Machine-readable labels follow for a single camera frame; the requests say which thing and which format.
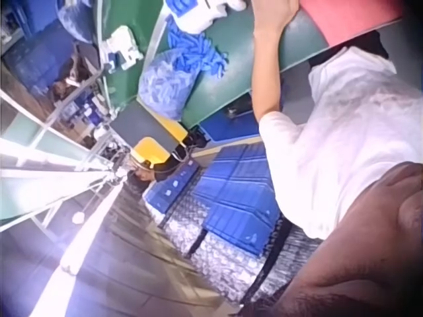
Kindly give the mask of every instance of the clear plastic bag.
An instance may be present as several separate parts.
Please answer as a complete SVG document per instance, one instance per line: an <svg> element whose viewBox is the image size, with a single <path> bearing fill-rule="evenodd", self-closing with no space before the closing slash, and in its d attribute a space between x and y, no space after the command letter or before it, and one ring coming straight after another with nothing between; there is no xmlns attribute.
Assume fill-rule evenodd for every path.
<svg viewBox="0 0 423 317"><path fill-rule="evenodd" d="M174 64L180 49L160 53L139 78L138 94L143 103L156 113L179 121L200 68L177 71Z"/></svg>

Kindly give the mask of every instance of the yellow chair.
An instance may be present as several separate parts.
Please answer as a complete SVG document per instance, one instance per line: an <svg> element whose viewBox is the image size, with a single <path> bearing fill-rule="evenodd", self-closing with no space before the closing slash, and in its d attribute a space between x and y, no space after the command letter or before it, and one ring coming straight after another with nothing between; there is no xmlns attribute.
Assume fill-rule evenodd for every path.
<svg viewBox="0 0 423 317"><path fill-rule="evenodd" d="M137 97L137 101L141 104L144 109L146 109L179 143L182 143L182 140L188 135L188 132L184 127L177 121L165 118L159 114L156 114L154 111L144 106L141 102L141 99Z"/></svg>
<svg viewBox="0 0 423 317"><path fill-rule="evenodd" d="M140 163L148 160L152 165L165 162L171 155L152 137L145 137L138 142L131 154Z"/></svg>

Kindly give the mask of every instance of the white machine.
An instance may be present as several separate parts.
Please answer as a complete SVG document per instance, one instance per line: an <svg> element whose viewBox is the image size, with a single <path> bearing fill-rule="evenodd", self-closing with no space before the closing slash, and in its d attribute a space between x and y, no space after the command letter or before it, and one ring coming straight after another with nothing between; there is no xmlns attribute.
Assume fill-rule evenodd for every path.
<svg viewBox="0 0 423 317"><path fill-rule="evenodd" d="M121 67L127 70L144 58L138 50L132 31L125 25L119 26L101 46L102 61L107 65L109 73Z"/></svg>
<svg viewBox="0 0 423 317"><path fill-rule="evenodd" d="M227 16L226 5L242 11L243 0L163 0L178 27L187 33L199 34L213 24L216 18Z"/></svg>

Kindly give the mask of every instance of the blue crate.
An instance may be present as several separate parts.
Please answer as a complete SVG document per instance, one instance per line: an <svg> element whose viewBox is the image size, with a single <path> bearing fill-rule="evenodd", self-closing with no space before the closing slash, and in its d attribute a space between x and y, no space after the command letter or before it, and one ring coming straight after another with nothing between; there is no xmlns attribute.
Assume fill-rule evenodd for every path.
<svg viewBox="0 0 423 317"><path fill-rule="evenodd" d="M145 200L161 213L166 213L176 201L198 169L198 163L189 160L168 179L157 182L146 193Z"/></svg>
<svg viewBox="0 0 423 317"><path fill-rule="evenodd" d="M156 194L151 196L145 197L146 202L150 204L152 207L156 208L158 212L165 214L171 205L173 204L173 201L167 199L165 195L162 194Z"/></svg>
<svg viewBox="0 0 423 317"><path fill-rule="evenodd" d="M245 159L238 162L230 179L244 182L264 183L273 188L267 158Z"/></svg>
<svg viewBox="0 0 423 317"><path fill-rule="evenodd" d="M202 176L192 190L192 195L208 205L219 195L225 184L226 180Z"/></svg>
<svg viewBox="0 0 423 317"><path fill-rule="evenodd" d="M232 245L261 256L272 229L248 211L214 203L203 227Z"/></svg>
<svg viewBox="0 0 423 317"><path fill-rule="evenodd" d="M236 160L219 160L209 165L204 172L204 176L210 178L220 178L228 180L233 171L236 169L238 161Z"/></svg>
<svg viewBox="0 0 423 317"><path fill-rule="evenodd" d="M216 162L219 160L240 160L240 158L243 157L246 148L247 146L245 144L224 147L217 154L214 161Z"/></svg>
<svg viewBox="0 0 423 317"><path fill-rule="evenodd" d="M184 166L181 166L177 171L177 178L181 180L189 181L191 177L196 173L200 166L195 160L190 159Z"/></svg>
<svg viewBox="0 0 423 317"><path fill-rule="evenodd" d="M215 143L237 141L259 135L258 123L253 112L229 118L227 110L221 109L200 123L200 127Z"/></svg>
<svg viewBox="0 0 423 317"><path fill-rule="evenodd" d="M280 216L274 190L261 183L228 181L217 200L240 209L250 211L274 228Z"/></svg>
<svg viewBox="0 0 423 317"><path fill-rule="evenodd" d="M264 147L263 142L254 143L247 145L242 160L250 159L265 159L266 158L266 148Z"/></svg>

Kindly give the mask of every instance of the white cloth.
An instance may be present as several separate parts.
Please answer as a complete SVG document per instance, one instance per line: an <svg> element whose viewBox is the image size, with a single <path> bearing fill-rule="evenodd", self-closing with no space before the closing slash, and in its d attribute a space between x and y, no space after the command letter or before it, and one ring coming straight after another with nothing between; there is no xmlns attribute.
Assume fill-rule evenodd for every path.
<svg viewBox="0 0 423 317"><path fill-rule="evenodd" d="M423 161L423 97L390 61L354 47L314 67L309 80L316 106L307 124L270 112L260 134L282 213L325 239L388 169Z"/></svg>

